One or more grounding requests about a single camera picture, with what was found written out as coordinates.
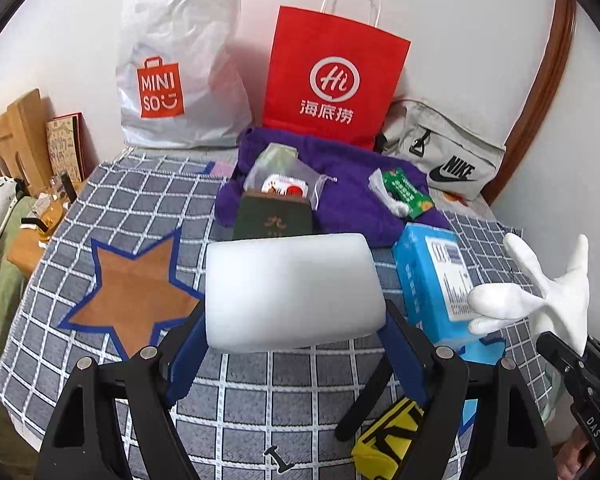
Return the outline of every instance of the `purple towel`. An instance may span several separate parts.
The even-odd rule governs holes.
[[[369,247],[391,247],[397,242],[404,229],[404,221],[392,215],[368,188],[369,175],[377,168],[382,171],[402,168],[418,190],[429,194],[427,176],[413,164],[399,158],[333,140],[254,128],[243,134],[234,176],[218,192],[216,219],[222,225],[234,225],[244,179],[270,142],[293,146],[298,150],[298,158],[306,165],[338,179],[324,184],[320,205],[314,213],[315,227],[321,233],[362,233]],[[442,213],[435,209],[419,216],[417,221],[451,229]]]

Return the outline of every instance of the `book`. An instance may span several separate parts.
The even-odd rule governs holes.
[[[46,145],[54,174],[66,170],[72,182],[84,180],[84,161],[80,148],[82,114],[71,114],[51,119],[46,124]]]
[[[240,199],[233,240],[313,233],[311,203],[301,196],[247,191]]]

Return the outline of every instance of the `gray checkered fabric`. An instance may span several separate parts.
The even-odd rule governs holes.
[[[231,236],[213,218],[215,196],[223,180],[195,173],[206,169],[190,160],[142,154],[103,164],[90,176],[27,286],[0,359],[0,400],[39,439],[80,357],[88,355],[99,364],[119,360],[109,335],[56,328],[94,286],[90,238],[137,253],[180,226],[182,247],[176,276],[204,291],[206,245]],[[460,216],[450,220],[466,251],[465,259],[471,262],[474,283],[494,280],[490,272],[498,272],[499,267],[490,257],[506,260],[502,253],[506,230],[499,224],[474,226],[472,219]],[[481,240],[480,233],[494,235],[495,240],[488,238],[488,243],[494,251],[500,248],[499,258],[487,249],[477,251],[472,242]],[[391,251],[372,253],[385,296],[404,308]],[[500,272],[498,281],[523,281],[510,267]],[[528,327],[520,322],[506,332],[507,352],[527,370],[534,390],[542,377],[544,390],[536,395],[542,399],[546,384],[528,341]],[[336,441],[334,429],[382,352],[375,335],[284,352],[209,351],[189,395],[171,410],[200,477],[275,479],[278,466],[264,452],[278,446],[280,457],[296,464],[285,473],[286,480],[359,479],[350,459],[353,440]],[[392,378],[365,425],[401,394]],[[119,401],[117,407],[132,473],[145,479],[128,406]],[[460,471],[469,439],[470,430],[456,439],[445,478]]]

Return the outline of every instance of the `green notebook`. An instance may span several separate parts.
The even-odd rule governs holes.
[[[311,203],[305,198],[247,191],[240,199],[233,240],[313,233]]]

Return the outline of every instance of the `metal screw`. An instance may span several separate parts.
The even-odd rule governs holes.
[[[436,354],[440,359],[451,359],[454,356],[454,351],[448,346],[439,346],[436,348]]]
[[[145,346],[140,351],[140,357],[142,359],[152,359],[158,355],[158,349],[155,346]]]
[[[500,364],[505,370],[515,370],[516,362],[513,359],[509,359],[508,357],[503,357]]]
[[[92,362],[93,360],[90,357],[85,356],[78,359],[78,362],[75,365],[80,368],[80,370],[86,370],[91,366]]]

